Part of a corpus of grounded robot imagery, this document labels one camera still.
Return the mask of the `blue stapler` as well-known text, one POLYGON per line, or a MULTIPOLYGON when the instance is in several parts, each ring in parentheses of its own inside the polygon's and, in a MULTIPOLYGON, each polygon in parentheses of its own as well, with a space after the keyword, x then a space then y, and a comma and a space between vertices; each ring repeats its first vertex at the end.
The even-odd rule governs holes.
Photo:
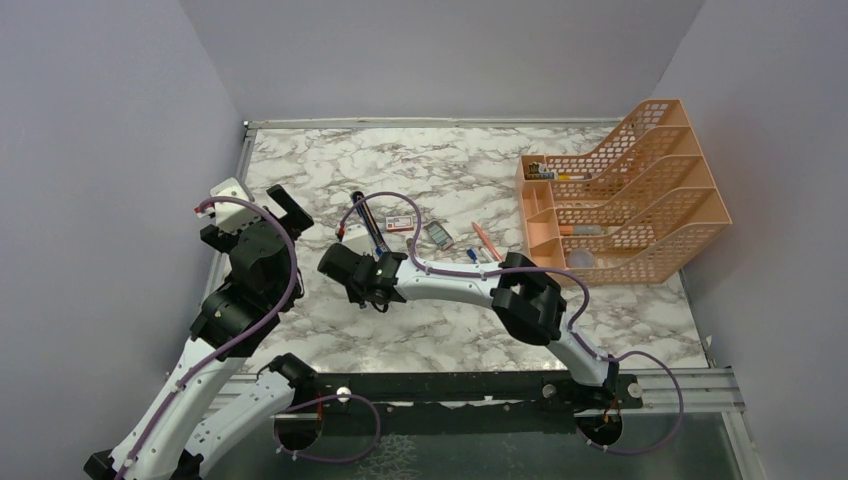
POLYGON ((362 220, 369 237, 374 243, 376 256, 381 257, 384 253, 390 252, 391 249, 386 244, 376 219, 368 204, 364 200, 364 197, 365 195, 361 191, 353 191, 351 193, 351 200, 354 204, 355 211, 362 220))

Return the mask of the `red white staple box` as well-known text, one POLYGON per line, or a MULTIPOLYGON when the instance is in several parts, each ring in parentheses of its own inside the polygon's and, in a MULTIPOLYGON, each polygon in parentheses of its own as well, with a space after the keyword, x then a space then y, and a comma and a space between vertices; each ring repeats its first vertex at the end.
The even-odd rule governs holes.
POLYGON ((416 227, 416 219, 412 215, 392 215, 385 218, 386 230, 391 233, 412 231, 416 227))

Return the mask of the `grey staple strips tray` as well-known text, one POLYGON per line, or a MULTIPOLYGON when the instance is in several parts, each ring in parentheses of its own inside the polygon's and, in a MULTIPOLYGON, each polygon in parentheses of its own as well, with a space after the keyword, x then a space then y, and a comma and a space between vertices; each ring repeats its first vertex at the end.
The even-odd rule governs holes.
POLYGON ((438 221, 431 221, 426 224, 424 231, 441 251, 447 250, 455 244, 453 237, 438 221))

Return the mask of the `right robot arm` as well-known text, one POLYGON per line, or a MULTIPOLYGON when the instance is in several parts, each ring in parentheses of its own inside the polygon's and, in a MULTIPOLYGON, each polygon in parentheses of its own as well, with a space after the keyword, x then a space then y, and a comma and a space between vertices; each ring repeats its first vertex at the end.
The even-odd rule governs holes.
POLYGON ((318 270, 342 285, 354 304, 441 300, 489 309, 515 340, 544 346, 562 362, 585 404, 600 407, 616 395, 618 363, 566 315, 554 267, 539 267, 519 253, 483 264, 420 260, 400 252, 374 258, 335 243, 318 270))

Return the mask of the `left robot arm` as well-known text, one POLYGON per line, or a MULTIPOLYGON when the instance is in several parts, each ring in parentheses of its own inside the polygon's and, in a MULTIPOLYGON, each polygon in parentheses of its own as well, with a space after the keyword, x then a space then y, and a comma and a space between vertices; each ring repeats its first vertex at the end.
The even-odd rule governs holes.
POLYGON ((294 243, 314 221, 281 185, 266 193, 283 215, 259 206, 234 178, 196 208, 213 221, 201 230, 202 241, 228 257, 231 271, 202 302, 175 368, 139 423, 86 461, 89 478, 201 479, 272 413, 313 401, 315 371, 285 354, 234 405, 206 414, 280 314, 305 294, 294 243))

